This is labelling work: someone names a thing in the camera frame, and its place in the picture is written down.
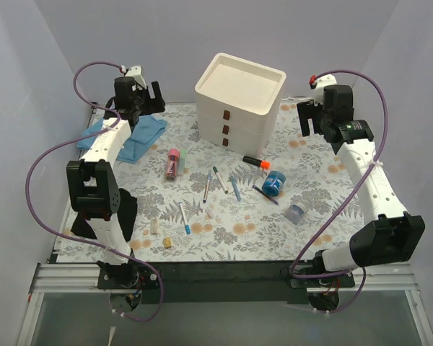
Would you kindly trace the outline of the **small yellow sharpener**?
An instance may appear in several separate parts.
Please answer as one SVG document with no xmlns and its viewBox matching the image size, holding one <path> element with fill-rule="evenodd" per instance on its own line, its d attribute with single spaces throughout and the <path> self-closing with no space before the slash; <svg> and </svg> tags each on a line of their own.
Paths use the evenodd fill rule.
<svg viewBox="0 0 433 346">
<path fill-rule="evenodd" d="M 172 239 L 170 237 L 165 237 L 163 239 L 163 246 L 164 246 L 165 249 L 172 248 Z"/>
</svg>

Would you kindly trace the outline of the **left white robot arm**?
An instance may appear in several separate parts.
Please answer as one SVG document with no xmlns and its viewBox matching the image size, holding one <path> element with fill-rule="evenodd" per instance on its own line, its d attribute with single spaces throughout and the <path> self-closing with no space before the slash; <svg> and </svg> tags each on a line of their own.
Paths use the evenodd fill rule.
<svg viewBox="0 0 433 346">
<path fill-rule="evenodd" d="M 77 213 L 72 233 L 95 239 L 108 248 L 98 265 L 108 279 L 123 288 L 132 288 L 139 281 L 139 271 L 129 257 L 137 214 L 137 199 L 119 188 L 113 165 L 121 149 L 139 128 L 145 115 L 164 112 L 165 101 L 157 81 L 143 87 L 133 76 L 114 81 L 114 110 L 105 112 L 98 135 L 78 161 L 66 166 L 71 206 Z"/>
</svg>

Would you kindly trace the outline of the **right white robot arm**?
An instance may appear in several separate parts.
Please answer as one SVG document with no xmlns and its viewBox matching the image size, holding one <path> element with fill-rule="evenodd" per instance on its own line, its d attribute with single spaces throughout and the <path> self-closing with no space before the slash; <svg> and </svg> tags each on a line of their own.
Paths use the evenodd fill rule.
<svg viewBox="0 0 433 346">
<path fill-rule="evenodd" d="M 364 217 L 364 227 L 348 244 L 315 254 L 308 274 L 326 287 L 358 267 L 409 261 L 425 222 L 411 215 L 393 191 L 368 123 L 354 119 L 351 87 L 316 85 L 313 100 L 300 103 L 297 110 L 303 135 L 322 135 L 345 166 Z"/>
</svg>

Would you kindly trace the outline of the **small white eraser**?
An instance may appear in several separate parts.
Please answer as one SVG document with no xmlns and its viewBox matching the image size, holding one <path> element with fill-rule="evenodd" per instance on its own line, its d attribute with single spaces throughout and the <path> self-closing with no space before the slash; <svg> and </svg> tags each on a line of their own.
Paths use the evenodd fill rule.
<svg viewBox="0 0 433 346">
<path fill-rule="evenodd" d="M 207 216 L 210 217 L 210 218 L 213 218 L 213 217 L 214 217 L 214 214 L 213 214 L 213 212 L 211 211 L 210 208 L 207 208 L 207 209 L 206 209 L 206 214 L 207 214 Z"/>
</svg>

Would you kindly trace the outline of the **white drawer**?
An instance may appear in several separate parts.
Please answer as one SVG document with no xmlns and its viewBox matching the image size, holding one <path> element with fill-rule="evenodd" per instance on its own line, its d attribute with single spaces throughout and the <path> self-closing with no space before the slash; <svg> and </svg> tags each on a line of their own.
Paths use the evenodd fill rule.
<svg viewBox="0 0 433 346">
<path fill-rule="evenodd" d="M 258 157 L 268 143 L 268 139 L 247 131 L 236 133 L 223 133 L 199 131 L 202 139 L 209 141 L 217 146 L 221 146 L 243 156 Z"/>
</svg>

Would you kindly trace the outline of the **clear purple small jar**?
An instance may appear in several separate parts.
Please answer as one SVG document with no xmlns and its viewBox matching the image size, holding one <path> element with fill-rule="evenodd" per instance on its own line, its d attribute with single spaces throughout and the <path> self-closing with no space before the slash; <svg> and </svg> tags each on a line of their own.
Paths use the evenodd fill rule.
<svg viewBox="0 0 433 346">
<path fill-rule="evenodd" d="M 284 216 L 293 224 L 300 224 L 306 212 L 307 209 L 303 204 L 292 204 L 286 209 Z"/>
</svg>

